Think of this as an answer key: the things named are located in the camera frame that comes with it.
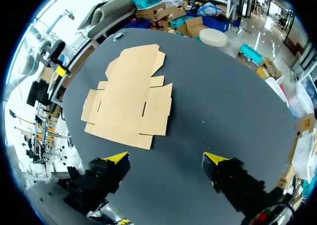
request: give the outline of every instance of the cardboard pile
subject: cardboard pile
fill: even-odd
[[[156,44],[123,50],[106,69],[108,81],[88,93],[81,116],[85,132],[143,149],[150,149],[153,135],[164,136],[172,84],[152,77],[164,58]]]
[[[184,10],[178,9],[176,6],[166,8],[165,3],[160,3],[149,9],[136,11],[137,18],[149,19],[153,26],[162,31],[170,26],[171,21],[185,15],[186,12]]]
[[[196,38],[199,36],[199,32],[207,26],[203,25],[202,17],[195,17],[185,20],[185,24],[178,27],[177,31],[189,36],[190,38]]]
[[[298,138],[302,136],[306,136],[307,134],[313,132],[314,126],[315,126],[315,116],[313,114],[308,114],[305,117],[299,118],[296,120],[296,135],[294,137],[292,149],[287,160],[288,162],[287,169],[280,176],[280,179],[277,183],[278,187],[285,189],[291,185],[293,178],[295,176],[295,171],[291,163],[295,153],[297,140]]]
[[[178,9],[176,6],[171,6],[168,8],[159,9],[155,14],[155,18],[157,20],[166,19],[166,21],[170,22],[185,15],[186,12],[183,9]]]
[[[282,72],[280,72],[274,62],[267,57],[265,57],[259,65],[256,65],[242,53],[239,53],[236,59],[243,63],[246,67],[253,70],[262,79],[273,77],[277,80],[282,76]]]
[[[151,8],[144,9],[144,10],[137,10],[135,15],[137,18],[146,18],[151,21],[156,21],[155,14],[166,7],[165,3],[160,3],[158,5],[155,5]]]

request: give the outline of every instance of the cable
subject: cable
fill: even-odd
[[[29,76],[32,71],[34,70],[34,66],[35,66],[35,59],[33,58],[33,66],[32,66],[32,69],[30,70],[30,72],[26,75],[26,76]]]

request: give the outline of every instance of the white wall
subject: white wall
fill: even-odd
[[[299,43],[302,47],[305,46],[307,40],[308,40],[308,35],[306,31],[304,30],[304,27],[302,26],[301,21],[295,17],[293,26],[291,28],[291,31],[288,35],[288,38],[296,45]]]

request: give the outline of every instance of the table surface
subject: table surface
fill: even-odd
[[[114,210],[138,225],[240,224],[201,168],[203,152],[237,157],[271,191],[284,169],[295,135],[292,114],[250,69],[220,50],[166,32],[126,29],[105,40],[87,59],[63,97],[66,123],[85,166],[95,157],[129,151],[131,169],[108,196]],[[106,80],[109,62],[125,48],[158,44],[166,54],[164,84],[173,83],[166,136],[144,150],[84,132],[80,120],[89,89]]]

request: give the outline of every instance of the flattened cardboard box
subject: flattened cardboard box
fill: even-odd
[[[153,135],[164,136],[172,84],[152,77],[164,58],[156,44],[123,50],[106,70],[108,81],[88,93],[81,117],[85,132],[143,149],[150,149]]]

